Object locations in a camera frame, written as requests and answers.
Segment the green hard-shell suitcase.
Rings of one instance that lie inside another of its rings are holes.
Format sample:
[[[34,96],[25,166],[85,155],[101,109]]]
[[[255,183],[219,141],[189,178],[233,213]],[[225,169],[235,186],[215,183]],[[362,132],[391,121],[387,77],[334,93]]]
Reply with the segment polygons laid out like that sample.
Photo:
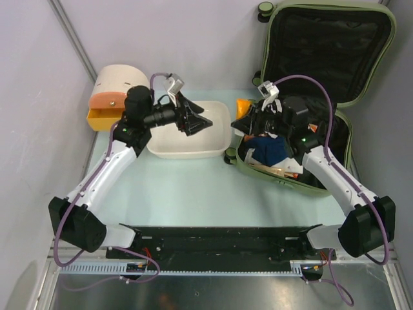
[[[265,1],[257,18],[267,34],[253,84],[280,81],[282,98],[305,98],[312,126],[348,167],[353,128],[343,108],[367,92],[396,34],[394,14],[380,3]]]

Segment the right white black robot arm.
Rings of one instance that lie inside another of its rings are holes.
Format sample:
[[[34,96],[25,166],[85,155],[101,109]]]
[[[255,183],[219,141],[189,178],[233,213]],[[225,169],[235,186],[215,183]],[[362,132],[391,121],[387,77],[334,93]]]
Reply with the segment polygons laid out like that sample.
[[[231,126],[241,136],[243,163],[255,172],[295,182],[309,173],[341,207],[345,216],[341,225],[320,224],[297,243],[303,258],[313,259],[322,248],[370,257],[371,251],[382,247],[380,263],[385,264],[394,236],[395,203],[368,190],[342,166],[325,145],[311,108],[312,102],[303,96],[259,102],[238,99]]]

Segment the orange tube bottle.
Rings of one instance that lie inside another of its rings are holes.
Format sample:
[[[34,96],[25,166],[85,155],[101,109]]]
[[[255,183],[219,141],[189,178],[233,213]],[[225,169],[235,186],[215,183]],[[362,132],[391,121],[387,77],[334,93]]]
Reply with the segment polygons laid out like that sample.
[[[254,101],[251,99],[237,99],[236,119],[245,117],[253,105]]]

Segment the cream drawer box orange fronts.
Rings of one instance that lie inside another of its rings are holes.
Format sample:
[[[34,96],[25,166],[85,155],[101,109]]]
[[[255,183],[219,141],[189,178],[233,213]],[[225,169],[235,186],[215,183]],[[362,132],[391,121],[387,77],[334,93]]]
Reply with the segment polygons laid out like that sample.
[[[130,65],[108,65],[97,76],[88,102],[86,120],[91,129],[109,131],[121,119],[127,91],[134,86],[149,86],[149,79]]]

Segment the white rectangular plastic basin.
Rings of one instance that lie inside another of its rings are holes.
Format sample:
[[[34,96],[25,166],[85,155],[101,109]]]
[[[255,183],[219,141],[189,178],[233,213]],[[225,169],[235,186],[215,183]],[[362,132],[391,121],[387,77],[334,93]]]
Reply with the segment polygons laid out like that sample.
[[[197,101],[204,108],[201,115],[212,121],[213,125],[201,132],[186,136],[178,131],[175,124],[151,130],[152,138],[147,149],[164,159],[197,159],[221,155],[231,143],[231,117],[228,107],[219,101]]]

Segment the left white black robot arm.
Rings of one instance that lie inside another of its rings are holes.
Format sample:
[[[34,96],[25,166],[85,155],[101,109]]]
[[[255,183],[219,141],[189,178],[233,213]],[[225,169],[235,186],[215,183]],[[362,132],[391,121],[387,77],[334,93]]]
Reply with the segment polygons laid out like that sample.
[[[99,209],[122,173],[138,158],[150,141],[151,130],[169,124],[193,136],[213,125],[199,107],[181,92],[169,93],[166,104],[153,103],[148,87],[132,87],[126,93],[121,119],[110,129],[107,150],[101,161],[65,198],[53,198],[48,206],[55,241],[68,242],[92,253],[100,247],[119,247],[129,258],[139,256],[142,241],[125,224],[105,224]]]

